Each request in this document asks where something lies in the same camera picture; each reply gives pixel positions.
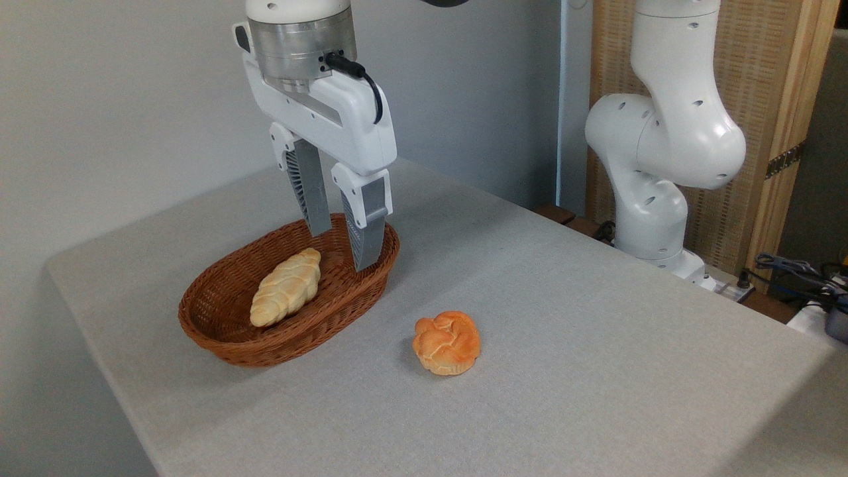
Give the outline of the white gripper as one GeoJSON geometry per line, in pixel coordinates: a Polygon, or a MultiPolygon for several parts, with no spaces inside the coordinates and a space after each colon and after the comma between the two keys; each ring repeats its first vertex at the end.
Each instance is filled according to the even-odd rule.
{"type": "Polygon", "coordinates": [[[315,237],[331,230],[318,149],[345,164],[333,166],[331,176],[341,192],[355,268],[358,272],[369,268],[378,261],[386,217],[393,213],[390,173],[385,168],[398,152],[388,101],[384,100],[384,115],[375,124],[374,94],[362,79],[333,72],[311,81],[306,93],[285,91],[262,77],[254,46],[241,54],[257,105],[275,121],[269,133],[278,167],[287,173],[315,237]]]}

